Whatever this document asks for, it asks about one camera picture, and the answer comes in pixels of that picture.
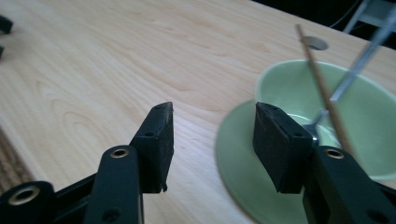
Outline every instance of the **metal rod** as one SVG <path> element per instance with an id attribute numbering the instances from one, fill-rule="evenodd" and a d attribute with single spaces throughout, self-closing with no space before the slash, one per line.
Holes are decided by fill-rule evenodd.
<path id="1" fill-rule="evenodd" d="M 337 102 L 340 97 L 344 94 L 347 88 L 352 84 L 355 77 L 361 72 L 363 67 L 368 63 L 371 57 L 374 55 L 379 46 L 381 46 L 385 40 L 389 37 L 392 31 L 396 28 L 396 5 L 393 7 L 388 17 L 383 23 L 383 26 L 378 29 L 371 42 L 368 43 L 367 47 L 361 53 L 361 56 L 354 62 L 353 66 L 348 72 L 348 75 L 338 85 L 335 92 L 332 94 L 330 101 Z"/>
<path id="2" fill-rule="evenodd" d="M 344 131 L 341 120 L 339 119 L 339 116 L 337 114 L 337 111 L 336 111 L 334 105 L 330 101 L 330 94 L 326 88 L 325 82 L 323 80 L 323 76 L 322 76 L 320 70 L 318 69 L 314 55 L 311 53 L 311 50 L 309 49 L 309 47 L 305 41 L 305 38 L 304 38 L 305 35 L 303 32 L 303 29 L 301 28 L 301 25 L 299 25 L 299 24 L 296 25 L 296 28 L 297 28 L 297 33 L 299 34 L 300 40 L 303 43 L 306 58 L 309 61 L 311 69 L 314 73 L 314 77 L 318 83 L 322 99 L 326 105 L 326 108 L 329 110 L 330 118 L 332 120 L 332 126 L 335 129 L 338 141 L 341 144 L 341 148 L 343 150 L 345 150 L 346 152 L 348 152 L 349 154 L 353 155 L 352 147 L 349 144 L 349 142 L 347 141 L 347 135 Z"/>

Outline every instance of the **dark background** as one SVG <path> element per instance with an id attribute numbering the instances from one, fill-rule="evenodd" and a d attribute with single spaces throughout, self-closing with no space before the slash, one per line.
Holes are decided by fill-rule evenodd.
<path id="1" fill-rule="evenodd" d="M 253 0 L 295 16 L 343 31 L 361 0 Z M 349 10 L 351 11 L 338 22 Z M 351 35 L 370 40 L 377 27 L 358 21 Z M 392 33 L 384 46 L 396 49 L 396 34 Z"/>

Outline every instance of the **black plastic bracket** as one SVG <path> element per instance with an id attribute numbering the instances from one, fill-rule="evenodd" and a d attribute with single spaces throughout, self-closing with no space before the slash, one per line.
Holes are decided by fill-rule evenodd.
<path id="1" fill-rule="evenodd" d="M 311 143 L 280 108 L 256 104 L 254 150 L 277 191 L 298 193 L 304 185 L 309 223 L 396 223 L 395 190 L 372 181 L 344 150 Z"/>
<path id="2" fill-rule="evenodd" d="M 154 106 L 129 146 L 107 150 L 98 172 L 54 192 L 29 182 L 0 197 L 0 223 L 144 223 L 143 193 L 166 190 L 173 157 L 173 106 Z"/>

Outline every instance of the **green bowl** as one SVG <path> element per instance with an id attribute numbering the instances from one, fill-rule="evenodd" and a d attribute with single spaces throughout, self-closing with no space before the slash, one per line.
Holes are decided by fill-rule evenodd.
<path id="1" fill-rule="evenodd" d="M 330 92 L 347 70 L 318 63 Z M 256 86 L 256 101 L 282 108 L 300 124 L 309 124 L 324 107 L 307 61 L 268 68 Z M 373 180 L 396 178 L 396 98 L 366 77 L 358 76 L 336 104 L 355 159 Z M 328 118 L 318 126 L 322 146 L 339 147 Z"/>

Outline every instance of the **light green bowl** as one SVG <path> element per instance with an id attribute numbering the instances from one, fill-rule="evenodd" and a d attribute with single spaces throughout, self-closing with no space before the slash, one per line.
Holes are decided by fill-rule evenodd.
<path id="1" fill-rule="evenodd" d="M 346 69 L 319 64 L 332 91 Z M 276 105 L 300 124 L 310 123 L 323 107 L 306 61 L 276 64 L 260 77 L 256 100 Z M 396 178 L 396 100 L 389 92 L 358 77 L 337 105 L 358 162 L 374 180 Z M 233 109 L 219 127 L 216 159 L 227 190 L 259 223 L 307 223 L 302 194 L 276 193 L 253 149 L 255 102 Z M 338 147 L 332 125 L 320 123 L 321 144 Z"/>
<path id="2" fill-rule="evenodd" d="M 333 92 L 345 68 L 318 63 Z M 307 61 L 289 61 L 268 68 L 256 86 L 256 101 L 282 108 L 300 124 L 308 124 L 323 108 Z M 396 98 L 368 78 L 358 76 L 336 104 L 355 159 L 373 180 L 396 178 Z M 329 119 L 318 133 L 320 144 L 339 147 Z"/>

